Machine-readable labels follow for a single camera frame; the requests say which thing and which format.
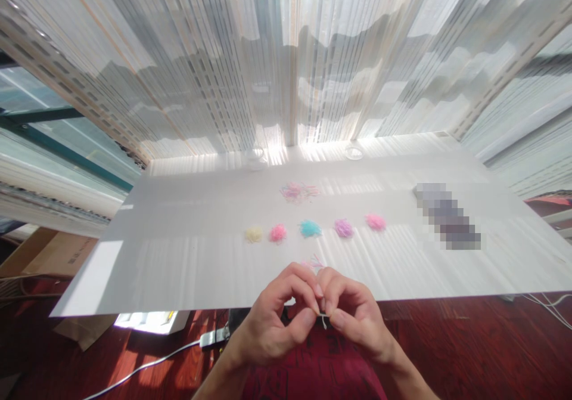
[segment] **finger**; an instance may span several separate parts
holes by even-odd
[[[274,294],[278,303],[284,304],[292,297],[298,296],[302,297],[306,305],[313,309],[316,314],[320,313],[313,290],[298,276],[289,275],[285,279],[276,279],[273,283],[276,283],[276,286],[273,287],[272,290],[275,290]]]
[[[304,280],[312,288],[316,297],[322,298],[324,296],[324,292],[320,288],[320,284],[318,284],[316,275],[309,268],[304,267],[299,263],[292,262],[286,266],[276,279],[286,278],[290,275],[296,275],[300,279]]]
[[[302,309],[288,327],[280,331],[279,341],[290,350],[303,343],[316,323],[316,314],[310,308]]]
[[[341,309],[336,309],[329,323],[352,342],[360,345],[363,340],[363,327],[358,320]]]
[[[336,276],[329,282],[324,293],[326,315],[332,315],[340,303],[341,296],[344,296],[344,302],[359,306],[367,302],[370,295],[371,293],[365,285],[344,276]]]
[[[320,269],[317,278],[318,278],[318,284],[320,284],[322,291],[325,291],[326,288],[328,288],[328,284],[336,276],[342,276],[342,274],[332,269],[331,267]]]

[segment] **red shirt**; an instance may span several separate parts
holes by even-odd
[[[243,399],[387,400],[371,364],[332,328],[315,326],[279,364],[253,367]]]

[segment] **yarn pom-pom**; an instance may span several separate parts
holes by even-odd
[[[276,224],[274,227],[272,227],[272,230],[270,230],[270,241],[271,242],[282,242],[282,239],[284,239],[286,237],[286,227],[284,227],[284,224]]]
[[[320,236],[322,229],[313,221],[304,220],[300,223],[300,233],[302,233],[303,237]]]
[[[382,231],[386,229],[386,221],[376,214],[368,214],[365,216],[365,220],[371,227],[371,230]]]
[[[353,228],[348,221],[344,219],[339,219],[334,222],[334,228],[339,237],[352,237]]]
[[[251,227],[247,229],[246,240],[250,243],[262,241],[262,229],[260,227]]]

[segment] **cardboard box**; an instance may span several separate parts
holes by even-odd
[[[0,278],[45,274],[73,277],[95,244],[97,239],[40,227],[0,265]],[[75,340],[85,351],[116,318],[117,315],[70,317],[54,331]]]
[[[40,227],[0,265],[0,277],[56,275],[73,277],[97,239]]]

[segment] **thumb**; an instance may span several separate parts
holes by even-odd
[[[363,338],[362,326],[358,320],[356,320],[347,312],[342,311],[341,309],[336,309],[332,313],[332,316],[329,318],[329,322],[334,326],[336,330],[340,331],[352,342],[358,344],[361,343]]]
[[[286,327],[290,339],[294,345],[299,345],[306,340],[310,330],[316,323],[316,313],[310,308],[304,308],[294,317],[292,322]]]

